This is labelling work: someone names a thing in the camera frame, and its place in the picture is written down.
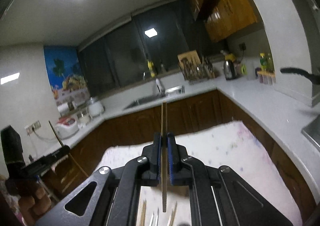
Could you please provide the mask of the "person left hand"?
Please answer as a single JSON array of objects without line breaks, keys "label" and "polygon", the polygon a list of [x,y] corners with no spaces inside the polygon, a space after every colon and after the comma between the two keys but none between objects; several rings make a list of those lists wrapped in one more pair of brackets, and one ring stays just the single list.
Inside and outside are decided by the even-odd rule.
[{"label": "person left hand", "polygon": [[34,183],[31,189],[31,196],[22,196],[18,201],[19,210],[27,225],[34,225],[52,208],[51,199],[39,183]]}]

